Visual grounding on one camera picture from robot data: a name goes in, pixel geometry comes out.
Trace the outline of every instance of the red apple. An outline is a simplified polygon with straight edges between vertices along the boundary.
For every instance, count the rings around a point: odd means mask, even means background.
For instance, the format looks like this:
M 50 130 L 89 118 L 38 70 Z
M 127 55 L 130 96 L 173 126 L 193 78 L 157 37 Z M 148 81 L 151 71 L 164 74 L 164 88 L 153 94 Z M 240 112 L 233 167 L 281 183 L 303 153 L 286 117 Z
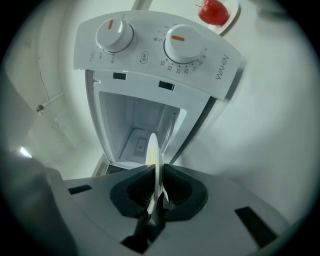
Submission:
M 203 0 L 198 15 L 210 25 L 220 26 L 228 20 L 227 8 L 218 0 Z

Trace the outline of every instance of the white plastic panel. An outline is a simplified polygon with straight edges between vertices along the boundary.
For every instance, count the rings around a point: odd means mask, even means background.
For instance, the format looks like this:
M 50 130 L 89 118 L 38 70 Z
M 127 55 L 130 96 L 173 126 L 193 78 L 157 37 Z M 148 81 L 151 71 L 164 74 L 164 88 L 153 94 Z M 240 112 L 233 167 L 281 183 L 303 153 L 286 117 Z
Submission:
M 103 125 L 110 131 L 109 143 L 118 158 L 133 127 L 134 99 L 121 94 L 100 92 Z
M 110 54 L 98 47 L 95 38 L 99 26 L 116 17 L 132 25 L 134 37 L 128 48 Z M 188 64 L 174 63 L 164 51 L 166 34 L 177 24 L 194 27 L 204 41 L 203 54 Z M 113 69 L 159 76 L 165 82 L 183 83 L 220 99 L 225 98 L 240 61 L 240 53 L 208 28 L 175 15 L 142 10 L 111 13 L 83 22 L 74 48 L 75 69 Z
M 150 135 L 157 135 L 160 147 L 166 144 L 172 137 L 168 135 L 173 117 L 180 113 L 173 106 L 116 93 L 100 92 L 99 101 L 103 128 L 108 130 L 110 148 L 120 162 L 144 164 Z

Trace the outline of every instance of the control panel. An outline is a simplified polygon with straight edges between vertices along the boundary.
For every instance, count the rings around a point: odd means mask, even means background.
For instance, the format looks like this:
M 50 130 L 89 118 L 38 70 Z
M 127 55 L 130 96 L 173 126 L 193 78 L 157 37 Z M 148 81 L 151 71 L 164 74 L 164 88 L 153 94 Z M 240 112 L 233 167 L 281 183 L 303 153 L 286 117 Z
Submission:
M 219 99 L 225 98 L 240 61 L 241 54 L 208 28 L 156 11 L 123 11 L 85 21 L 74 48 L 74 69 L 157 76 Z

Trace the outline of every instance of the white knob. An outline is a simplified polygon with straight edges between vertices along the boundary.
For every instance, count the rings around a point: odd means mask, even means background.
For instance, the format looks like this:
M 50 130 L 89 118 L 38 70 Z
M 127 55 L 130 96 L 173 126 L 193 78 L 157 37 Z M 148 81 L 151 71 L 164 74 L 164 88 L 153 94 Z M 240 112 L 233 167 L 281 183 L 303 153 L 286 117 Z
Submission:
M 173 26 L 165 37 L 164 50 L 174 62 L 186 64 L 196 60 L 205 47 L 198 30 L 189 25 Z
M 95 41 L 101 49 L 118 53 L 128 47 L 133 37 L 132 27 L 123 18 L 111 18 L 100 25 Z

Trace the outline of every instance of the brand logo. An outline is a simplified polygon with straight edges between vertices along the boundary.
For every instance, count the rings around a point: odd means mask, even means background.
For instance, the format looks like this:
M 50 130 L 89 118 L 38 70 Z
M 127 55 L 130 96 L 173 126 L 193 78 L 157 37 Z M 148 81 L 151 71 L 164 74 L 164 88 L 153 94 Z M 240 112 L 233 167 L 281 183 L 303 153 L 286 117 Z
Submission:
M 218 73 L 216 73 L 215 79 L 219 79 L 220 80 L 221 77 L 224 75 L 224 71 L 225 71 L 226 66 L 228 64 L 228 59 L 229 59 L 229 57 L 224 54 L 224 58 L 222 58 L 222 60 L 221 60 L 221 65 L 220 65 L 220 68 L 218 70 Z

